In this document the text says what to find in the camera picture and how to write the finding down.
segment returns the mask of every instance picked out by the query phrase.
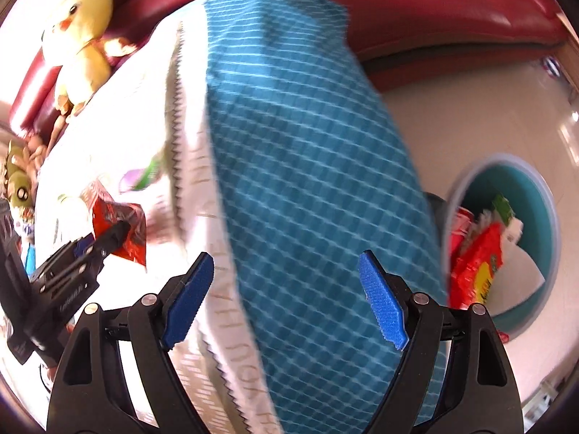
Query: red leather couch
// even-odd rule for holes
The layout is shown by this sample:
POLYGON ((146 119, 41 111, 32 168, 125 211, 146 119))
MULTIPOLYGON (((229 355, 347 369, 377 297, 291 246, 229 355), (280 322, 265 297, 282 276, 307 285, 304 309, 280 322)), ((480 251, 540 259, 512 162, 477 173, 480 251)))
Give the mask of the red leather couch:
MULTIPOLYGON (((142 44, 162 18, 190 1, 114 0, 108 34, 142 44)), ((378 90, 537 58, 552 53, 567 37, 554 0, 334 1, 348 9, 347 41, 378 90)), ((37 54, 10 112, 17 134, 50 134, 57 115, 53 89, 58 72, 37 54)))

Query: beige floor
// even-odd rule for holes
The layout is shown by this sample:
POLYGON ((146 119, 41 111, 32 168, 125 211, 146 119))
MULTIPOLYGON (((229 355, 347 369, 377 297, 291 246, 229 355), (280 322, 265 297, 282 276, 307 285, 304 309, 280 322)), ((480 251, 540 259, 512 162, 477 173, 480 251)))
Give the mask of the beige floor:
POLYGON ((463 168, 495 152, 525 159, 551 188, 561 221, 559 275, 542 314, 506 346, 523 400, 543 378, 577 359, 579 123, 567 95, 529 63, 438 78, 383 96, 425 190, 446 197, 463 168))

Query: yellow stuffed animal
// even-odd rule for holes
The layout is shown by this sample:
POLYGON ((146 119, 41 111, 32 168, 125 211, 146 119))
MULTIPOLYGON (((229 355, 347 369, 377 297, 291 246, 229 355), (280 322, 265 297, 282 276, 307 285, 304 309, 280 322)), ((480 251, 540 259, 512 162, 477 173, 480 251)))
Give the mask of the yellow stuffed animal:
POLYGON ((62 66, 54 90, 54 107, 62 116, 51 135, 49 152, 64 126, 64 116, 79 114, 110 78, 106 56, 121 57, 137 48, 123 37, 102 39, 112 9, 112 0, 64 0, 48 18, 42 53, 50 65, 62 66))

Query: plush toy eye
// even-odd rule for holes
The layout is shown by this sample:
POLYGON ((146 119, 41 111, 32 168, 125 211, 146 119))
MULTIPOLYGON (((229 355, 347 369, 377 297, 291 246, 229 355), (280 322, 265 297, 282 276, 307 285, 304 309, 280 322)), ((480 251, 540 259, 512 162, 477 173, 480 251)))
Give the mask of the plush toy eye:
POLYGON ((28 199, 28 191, 23 187, 19 187, 16 194, 18 196, 18 199, 20 199, 21 201, 25 201, 28 199))

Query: trash can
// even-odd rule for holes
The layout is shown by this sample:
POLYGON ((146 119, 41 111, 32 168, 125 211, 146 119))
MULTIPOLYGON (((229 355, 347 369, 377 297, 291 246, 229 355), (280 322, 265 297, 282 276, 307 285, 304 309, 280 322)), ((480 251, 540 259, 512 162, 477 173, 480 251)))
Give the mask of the trash can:
POLYGON ((512 340, 525 331, 539 315, 557 278, 561 255, 561 233, 555 201, 542 176, 527 162, 510 154, 495 154, 474 163, 458 177, 448 195, 442 227, 442 276, 448 281, 450 237, 458 207, 475 217, 491 209, 493 198, 503 194, 517 218, 523 222, 518 245, 533 259, 545 283, 528 300, 493 318, 498 330, 512 340))

